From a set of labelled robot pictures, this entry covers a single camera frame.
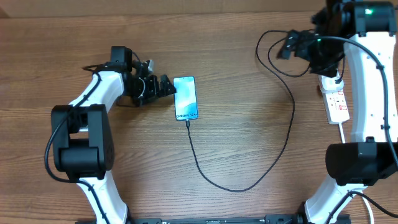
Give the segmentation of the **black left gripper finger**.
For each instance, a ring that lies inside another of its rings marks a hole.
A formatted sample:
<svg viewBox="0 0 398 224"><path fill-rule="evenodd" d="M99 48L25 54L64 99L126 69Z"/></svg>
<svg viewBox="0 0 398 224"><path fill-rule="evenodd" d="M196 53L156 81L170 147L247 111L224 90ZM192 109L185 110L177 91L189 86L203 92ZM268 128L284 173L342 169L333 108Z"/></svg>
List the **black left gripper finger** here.
<svg viewBox="0 0 398 224"><path fill-rule="evenodd" d="M169 80L167 75L160 77L160 92L161 93L176 93L176 88L173 83Z"/></svg>
<svg viewBox="0 0 398 224"><path fill-rule="evenodd" d="M158 93L157 96L158 97L166 97L169 95L173 95L175 94L177 91L174 87L167 87L167 88L161 88Z"/></svg>

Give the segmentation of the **blue Galaxy smartphone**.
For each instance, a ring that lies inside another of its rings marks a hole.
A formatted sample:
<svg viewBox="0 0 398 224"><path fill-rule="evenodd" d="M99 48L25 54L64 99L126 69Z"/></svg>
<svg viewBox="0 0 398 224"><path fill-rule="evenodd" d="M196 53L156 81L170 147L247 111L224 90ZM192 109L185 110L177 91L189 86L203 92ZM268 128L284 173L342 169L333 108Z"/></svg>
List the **blue Galaxy smartphone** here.
<svg viewBox="0 0 398 224"><path fill-rule="evenodd" d="M177 77L174 78L175 117L177 121L198 119L197 93L195 78Z"/></svg>

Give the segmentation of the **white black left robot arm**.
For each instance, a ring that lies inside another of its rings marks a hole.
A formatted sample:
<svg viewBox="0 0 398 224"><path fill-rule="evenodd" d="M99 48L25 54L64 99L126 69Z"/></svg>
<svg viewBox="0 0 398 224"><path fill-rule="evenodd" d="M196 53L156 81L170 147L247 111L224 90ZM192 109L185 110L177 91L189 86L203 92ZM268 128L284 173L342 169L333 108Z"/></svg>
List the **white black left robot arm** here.
<svg viewBox="0 0 398 224"><path fill-rule="evenodd" d="M45 170L53 180L82 189L95 213L94 223L134 221L111 171L115 152L108 113L122 96L143 106L177 92L167 75L153 74L153 66L131 49L113 46L109 61L85 67L92 81L82 94L51 111Z"/></svg>

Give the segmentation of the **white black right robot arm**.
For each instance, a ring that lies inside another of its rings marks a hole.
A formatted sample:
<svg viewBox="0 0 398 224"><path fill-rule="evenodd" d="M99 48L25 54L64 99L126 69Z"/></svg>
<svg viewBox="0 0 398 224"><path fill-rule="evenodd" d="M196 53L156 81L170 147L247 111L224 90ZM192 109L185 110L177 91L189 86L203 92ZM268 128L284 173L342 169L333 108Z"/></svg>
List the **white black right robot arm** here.
<svg viewBox="0 0 398 224"><path fill-rule="evenodd" d="M349 223L342 209L367 187L397 172L393 58L397 20L388 1L327 1L313 32L291 30L278 57L300 57L317 75L335 77L349 64L354 106L351 140L326 150L327 176L301 204L294 223Z"/></svg>

